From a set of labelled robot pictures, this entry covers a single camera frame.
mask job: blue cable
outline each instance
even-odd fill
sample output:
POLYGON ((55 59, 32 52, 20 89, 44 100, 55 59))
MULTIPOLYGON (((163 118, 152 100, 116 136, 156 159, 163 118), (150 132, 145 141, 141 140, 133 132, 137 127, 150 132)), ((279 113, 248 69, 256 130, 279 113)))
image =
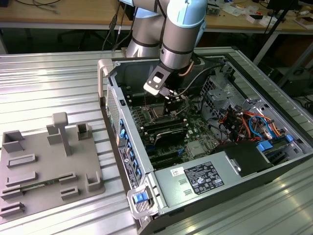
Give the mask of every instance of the blue cable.
POLYGON ((251 130, 254 134, 256 134, 257 136, 259 136, 259 137, 261 138, 261 140, 263 140, 263 137, 261 136, 261 134, 255 132, 254 129, 252 128, 251 122, 252 122, 252 119, 253 119, 253 118, 259 118, 259 119, 261 119, 261 120, 265 123, 265 125, 266 125, 266 127, 268 128, 268 131, 269 131, 269 133, 272 135, 272 137, 273 137, 273 138, 277 137, 276 134, 275 134, 273 131, 271 131, 271 129, 270 129, 268 123, 266 122, 266 120, 265 120, 263 117, 260 117, 260 116, 253 116, 253 117, 251 117, 250 120, 249 120, 249 128, 250 128, 250 130, 251 130))

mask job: green circuit board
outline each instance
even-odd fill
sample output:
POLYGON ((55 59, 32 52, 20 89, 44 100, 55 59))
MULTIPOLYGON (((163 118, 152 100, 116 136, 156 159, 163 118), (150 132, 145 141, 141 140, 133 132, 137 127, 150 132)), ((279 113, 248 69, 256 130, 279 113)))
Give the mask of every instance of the green circuit board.
POLYGON ((152 104, 130 107, 136 127, 139 131, 149 159, 155 169, 188 162, 211 154, 219 144, 208 128, 208 123, 198 113, 190 100, 182 102, 179 109, 168 115, 163 115, 163 104, 152 104), (146 126, 183 120, 186 133, 174 144, 155 145, 153 135, 145 133, 146 126))

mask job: wire bundle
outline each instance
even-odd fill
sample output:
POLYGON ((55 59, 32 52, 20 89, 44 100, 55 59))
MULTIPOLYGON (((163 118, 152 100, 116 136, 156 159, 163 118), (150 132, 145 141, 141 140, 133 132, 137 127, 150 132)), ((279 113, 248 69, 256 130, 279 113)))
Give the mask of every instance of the wire bundle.
POLYGON ((242 112, 241 117, 235 114, 234 111, 227 111, 226 115, 218 121, 221 125, 224 125, 227 129, 230 130, 230 134, 227 136, 232 141, 239 140, 249 140, 249 141, 262 141, 264 136, 257 131, 257 128, 261 127, 261 123, 268 129, 268 132, 272 138, 278 138, 281 136, 280 132, 277 130, 273 120, 262 115, 255 114, 252 112, 244 111, 242 112))
POLYGON ((268 121, 271 121, 270 118, 262 115, 262 114, 255 114, 255 113, 252 113, 252 112, 248 112, 248 111, 245 111, 243 112, 244 115, 247 115, 247 116, 250 116, 250 119, 249 119, 249 128, 251 130, 252 133, 254 133, 255 135, 257 135, 258 137, 260 137, 262 140, 263 140, 263 137, 261 134, 257 133, 253 127, 252 127, 252 121, 254 118, 256 119, 260 119, 264 124, 265 126, 267 127, 268 129, 268 132, 271 134, 271 136, 273 138, 276 138, 276 137, 279 137, 281 136, 280 132, 277 130, 275 124, 273 122, 271 122, 270 124, 268 123, 268 121))
POLYGON ((21 4, 24 4, 24 5, 28 5, 28 6, 35 6, 39 9, 42 9, 42 10, 46 10, 46 11, 51 11, 55 14, 59 14, 60 12, 58 10, 54 10, 54 9, 48 9, 48 8, 45 8, 44 6, 47 6, 47 7, 52 7, 54 8, 55 5, 54 3, 57 3, 57 2, 60 2, 61 0, 55 0, 55 1, 52 1, 52 2, 48 2, 48 3, 41 3, 41 2, 38 2, 37 0, 32 0, 32 3, 27 3, 27 2, 23 2, 23 1, 20 1, 20 0, 15 0, 21 4))

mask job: metal bracket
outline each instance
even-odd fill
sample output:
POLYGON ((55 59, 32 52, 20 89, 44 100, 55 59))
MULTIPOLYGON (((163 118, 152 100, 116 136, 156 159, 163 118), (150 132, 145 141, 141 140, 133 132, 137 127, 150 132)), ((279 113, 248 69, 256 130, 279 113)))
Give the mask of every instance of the metal bracket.
POLYGON ((114 69, 114 63, 111 59, 102 59, 98 61, 98 95, 99 98, 103 97, 103 78, 108 76, 114 69))
POLYGON ((151 216, 154 214, 157 214, 158 212, 158 206, 157 201, 153 197, 153 194, 151 193, 151 190, 148 186, 147 179, 145 179, 145 182, 138 186, 137 188, 131 189, 127 192, 127 200, 128 204, 130 205, 132 215, 134 219, 140 219, 146 216, 151 216), (136 204, 134 203, 133 196, 142 192, 146 192, 149 195, 149 198, 151 200, 151 206, 143 211, 138 211, 136 204))
POLYGON ((167 71, 166 69, 158 65, 149 76, 147 82, 143 86, 143 89, 153 95, 157 95, 160 92, 161 88, 164 86, 165 81, 170 74, 170 71, 167 71))

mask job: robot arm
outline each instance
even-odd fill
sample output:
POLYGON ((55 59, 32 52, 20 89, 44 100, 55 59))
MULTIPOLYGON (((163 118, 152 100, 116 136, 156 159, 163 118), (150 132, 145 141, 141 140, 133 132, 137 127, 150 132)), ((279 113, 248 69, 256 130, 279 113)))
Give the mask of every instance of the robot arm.
POLYGON ((149 76, 144 89, 153 95, 160 93, 168 97, 172 91, 171 87, 165 86, 167 78, 190 64, 194 47, 203 34, 206 26, 204 17, 207 1, 122 0, 122 2, 139 7, 127 56, 156 56, 162 41, 160 64, 149 76))

